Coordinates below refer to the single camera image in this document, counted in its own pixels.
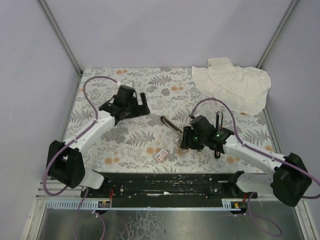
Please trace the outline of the cardboard staple tray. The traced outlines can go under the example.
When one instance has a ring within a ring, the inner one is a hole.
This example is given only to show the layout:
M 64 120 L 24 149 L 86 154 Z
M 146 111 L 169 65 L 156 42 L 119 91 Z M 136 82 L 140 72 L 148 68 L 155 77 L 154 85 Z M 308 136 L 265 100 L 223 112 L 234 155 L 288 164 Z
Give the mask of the cardboard staple tray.
M 182 140 L 180 138 L 177 138 L 173 142 L 173 144 L 174 144 L 173 152 L 174 153 L 185 154 L 188 151 L 187 149 L 180 148 L 181 143 L 182 143 Z

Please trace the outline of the black stapler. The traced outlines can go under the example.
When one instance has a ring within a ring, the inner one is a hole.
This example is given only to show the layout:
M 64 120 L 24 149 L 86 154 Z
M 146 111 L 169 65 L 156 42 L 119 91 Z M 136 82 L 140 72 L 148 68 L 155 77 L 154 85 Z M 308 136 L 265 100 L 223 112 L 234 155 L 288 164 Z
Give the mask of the black stapler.
M 223 126 L 223 118 L 224 113 L 223 110 L 220 110 L 216 113 L 216 120 L 215 120 L 215 128 L 218 130 Z M 219 159 L 221 157 L 221 153 L 217 150 L 214 151 L 214 158 Z

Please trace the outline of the silver stapler magazine rail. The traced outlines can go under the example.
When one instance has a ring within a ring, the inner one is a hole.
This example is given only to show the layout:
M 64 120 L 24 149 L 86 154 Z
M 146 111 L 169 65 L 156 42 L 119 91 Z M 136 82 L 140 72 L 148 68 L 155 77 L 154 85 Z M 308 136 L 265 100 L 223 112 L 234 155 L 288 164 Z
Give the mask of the silver stapler magazine rail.
M 179 137 L 180 140 L 183 138 L 183 131 L 174 125 L 171 121 L 169 121 L 165 116 L 160 117 L 160 121 L 167 126 L 170 130 L 172 130 L 177 136 Z

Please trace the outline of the red white staple box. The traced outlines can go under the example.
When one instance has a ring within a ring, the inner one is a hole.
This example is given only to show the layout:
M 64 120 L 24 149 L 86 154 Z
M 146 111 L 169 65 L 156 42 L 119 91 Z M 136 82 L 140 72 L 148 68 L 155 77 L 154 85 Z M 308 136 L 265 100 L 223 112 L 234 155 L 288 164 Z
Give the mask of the red white staple box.
M 159 152 L 157 152 L 153 158 L 158 161 L 161 162 L 166 156 L 168 155 L 168 152 L 165 149 L 161 149 Z

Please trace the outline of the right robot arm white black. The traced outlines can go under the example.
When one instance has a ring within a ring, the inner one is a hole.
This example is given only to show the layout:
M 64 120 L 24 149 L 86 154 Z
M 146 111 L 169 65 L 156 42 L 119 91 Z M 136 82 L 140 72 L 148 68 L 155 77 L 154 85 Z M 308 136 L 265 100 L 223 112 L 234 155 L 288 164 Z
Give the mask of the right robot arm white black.
M 289 207 L 298 204 L 312 183 L 311 176 L 298 155 L 290 153 L 285 156 L 256 148 L 227 128 L 215 128 L 202 115 L 195 117 L 189 126 L 183 128 L 180 147 L 197 151 L 208 147 L 212 151 L 240 158 L 263 171 L 270 179 L 263 179 L 261 184 L 250 184 L 242 174 L 236 180 L 238 188 L 243 192 L 274 195 Z

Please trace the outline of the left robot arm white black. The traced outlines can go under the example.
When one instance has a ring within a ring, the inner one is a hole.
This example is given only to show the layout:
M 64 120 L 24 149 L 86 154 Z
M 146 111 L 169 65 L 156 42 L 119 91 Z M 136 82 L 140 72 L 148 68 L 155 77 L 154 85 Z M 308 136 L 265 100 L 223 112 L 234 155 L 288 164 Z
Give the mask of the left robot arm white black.
M 51 177 L 74 189 L 78 186 L 99 189 L 105 177 L 85 167 L 83 157 L 104 133 L 120 121 L 150 114 L 146 94 L 140 93 L 142 104 L 138 103 L 134 88 L 121 85 L 111 101 L 96 110 L 95 118 L 80 132 L 65 141 L 53 141 L 48 150 L 45 177 Z

